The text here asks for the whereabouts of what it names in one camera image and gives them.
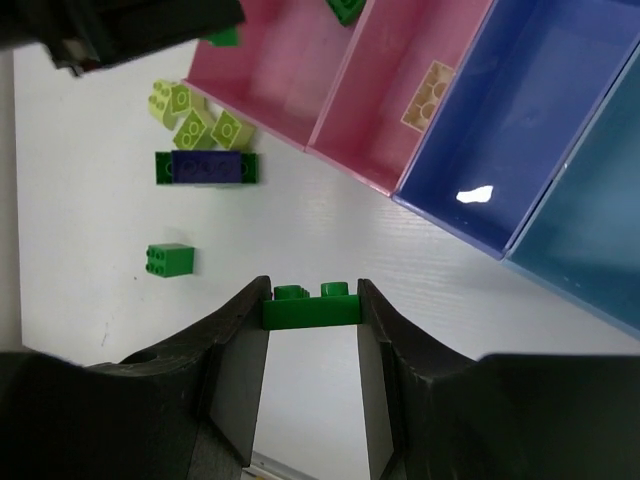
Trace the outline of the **green stepped lego assembly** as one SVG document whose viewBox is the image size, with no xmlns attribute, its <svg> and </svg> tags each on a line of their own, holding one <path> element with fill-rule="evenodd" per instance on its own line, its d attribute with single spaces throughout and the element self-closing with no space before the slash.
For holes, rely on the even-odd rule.
<svg viewBox="0 0 640 480">
<path fill-rule="evenodd" d="M 349 293 L 347 282 L 327 282 L 312 297 L 301 285 L 273 289 L 263 304 L 262 327 L 267 331 L 338 327 L 361 324 L 360 299 Z"/>
</svg>

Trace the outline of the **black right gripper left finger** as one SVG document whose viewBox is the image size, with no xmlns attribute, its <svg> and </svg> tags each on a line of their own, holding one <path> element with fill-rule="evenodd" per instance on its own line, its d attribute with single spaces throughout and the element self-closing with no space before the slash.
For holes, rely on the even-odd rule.
<svg viewBox="0 0 640 480">
<path fill-rule="evenodd" d="M 189 470 L 241 470 L 250 464 L 269 334 L 262 327 L 271 282 L 258 276 L 218 310 L 119 364 L 151 383 L 158 454 Z"/>
</svg>

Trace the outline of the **green sloped lego piece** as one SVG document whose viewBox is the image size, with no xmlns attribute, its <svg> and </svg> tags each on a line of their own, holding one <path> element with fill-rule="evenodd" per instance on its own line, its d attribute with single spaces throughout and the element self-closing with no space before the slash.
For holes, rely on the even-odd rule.
<svg viewBox="0 0 640 480">
<path fill-rule="evenodd" d="M 200 37 L 200 40 L 214 47 L 237 47 L 240 45 L 240 33 L 234 26 Z"/>
</svg>

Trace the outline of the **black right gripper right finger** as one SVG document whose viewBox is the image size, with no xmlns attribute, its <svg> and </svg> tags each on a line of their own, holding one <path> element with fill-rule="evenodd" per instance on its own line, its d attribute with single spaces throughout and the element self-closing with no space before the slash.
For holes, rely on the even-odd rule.
<svg viewBox="0 0 640 480">
<path fill-rule="evenodd" d="M 473 361 L 406 317 L 368 279 L 357 286 L 357 345 L 372 478 L 451 478 L 433 393 Z"/>
</svg>

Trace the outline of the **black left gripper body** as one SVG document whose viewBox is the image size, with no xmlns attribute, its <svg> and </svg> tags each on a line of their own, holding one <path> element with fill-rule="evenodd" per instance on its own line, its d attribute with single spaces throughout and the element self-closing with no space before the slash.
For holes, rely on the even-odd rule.
<svg viewBox="0 0 640 480">
<path fill-rule="evenodd" d="M 108 38 L 91 1 L 3 1 L 1 51 L 33 44 L 74 77 L 130 61 Z"/>
</svg>

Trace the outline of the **green 2x2 lego cube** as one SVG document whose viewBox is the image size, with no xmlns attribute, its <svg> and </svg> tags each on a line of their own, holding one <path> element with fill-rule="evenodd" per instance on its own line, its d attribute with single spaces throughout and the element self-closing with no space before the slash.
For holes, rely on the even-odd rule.
<svg viewBox="0 0 640 480">
<path fill-rule="evenodd" d="M 185 244 L 152 244 L 146 250 L 149 274 L 171 278 L 194 273 L 195 248 Z"/>
</svg>

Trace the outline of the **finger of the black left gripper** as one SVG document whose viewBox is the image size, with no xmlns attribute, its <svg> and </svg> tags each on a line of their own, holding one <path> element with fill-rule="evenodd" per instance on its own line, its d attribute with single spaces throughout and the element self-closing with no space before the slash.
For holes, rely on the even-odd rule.
<svg viewBox="0 0 640 480">
<path fill-rule="evenodd" d="M 104 63 L 122 63 L 245 20 L 238 1 L 96 1 Z"/>
</svg>

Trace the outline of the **green 2x4 lego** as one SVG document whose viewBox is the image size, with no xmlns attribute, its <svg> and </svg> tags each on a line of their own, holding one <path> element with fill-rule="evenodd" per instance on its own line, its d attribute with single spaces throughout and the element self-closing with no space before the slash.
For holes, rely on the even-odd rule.
<svg viewBox="0 0 640 480">
<path fill-rule="evenodd" d="M 342 26 L 349 26 L 360 16 L 366 0 L 326 0 L 326 4 Z"/>
</svg>

